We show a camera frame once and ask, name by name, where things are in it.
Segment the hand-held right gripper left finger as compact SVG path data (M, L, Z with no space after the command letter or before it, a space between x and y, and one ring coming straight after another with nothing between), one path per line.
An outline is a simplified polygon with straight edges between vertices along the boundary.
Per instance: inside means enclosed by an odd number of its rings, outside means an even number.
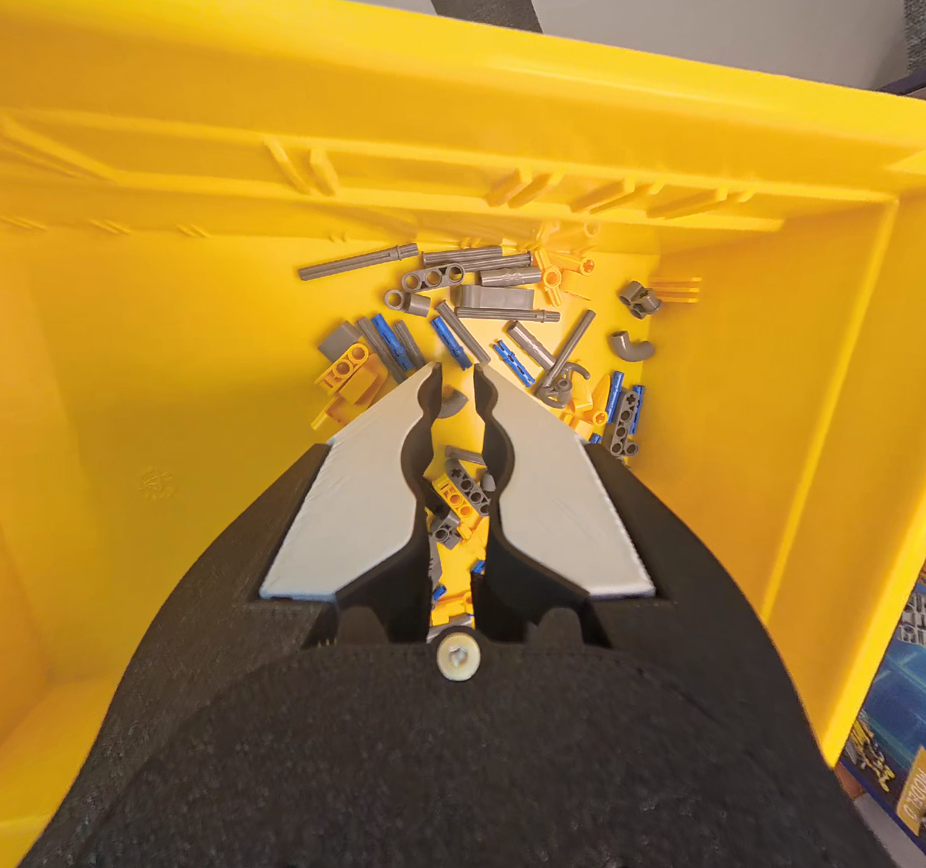
M390 640L424 640L433 582L423 476L443 404L430 363L324 445L319 468L259 586L264 600L369 609Z

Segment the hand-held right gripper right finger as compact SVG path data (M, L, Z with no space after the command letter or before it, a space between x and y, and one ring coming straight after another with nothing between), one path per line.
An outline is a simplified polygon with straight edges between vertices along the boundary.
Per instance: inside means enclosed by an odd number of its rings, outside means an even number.
M525 640L554 609L604 640L596 606L655 597L586 443L536 399L478 366L482 455L496 483L485 566L473 589L476 626L493 640Z

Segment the yellow plastic bin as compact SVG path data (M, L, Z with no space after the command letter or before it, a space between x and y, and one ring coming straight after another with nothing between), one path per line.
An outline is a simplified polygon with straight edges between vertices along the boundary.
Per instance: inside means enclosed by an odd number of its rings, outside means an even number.
M715 561L693 602L390 640L259 586L319 345L525 328ZM2 0L2 866L889 866L830 763L924 553L924 101L340 0Z

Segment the blue grey lego parts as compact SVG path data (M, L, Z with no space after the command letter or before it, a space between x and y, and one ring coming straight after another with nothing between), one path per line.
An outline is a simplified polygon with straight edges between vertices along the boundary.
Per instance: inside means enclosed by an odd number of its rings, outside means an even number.
M420 317L434 314L430 325L462 370L494 368L520 391L536 399L587 445L632 542L650 574L655 597L644 602L693 602L704 595L700 573L715 561L697 537L641 483L607 465L607 459L630 457L642 387L621 387L609 379L606 399L585 384L589 373L572 361L595 314L585 312L557 355L525 328L526 322L557 322L558 311L534 306L535 287L546 288L545 267L528 266L530 255L503 255L500 247L427 252L423 268L403 276L386 295L390 309ZM317 431L344 429L370 406L403 384L427 363L408 328L390 326L380 315L343 322L319 345L329 365L316 384L327 403L313 422ZM496 483L482 452L448 448L444 469L425 482L426 520L432 550L432 606L442 610L444 625L475 616L472 586L448 588L440 550L463 543L474 563L470 576L482 574L490 526L490 499Z

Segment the robot kit box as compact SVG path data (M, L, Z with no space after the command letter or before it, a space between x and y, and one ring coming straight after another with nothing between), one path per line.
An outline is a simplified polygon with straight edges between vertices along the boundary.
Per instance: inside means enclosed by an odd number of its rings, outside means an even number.
M925 571L892 632L840 764L925 851Z

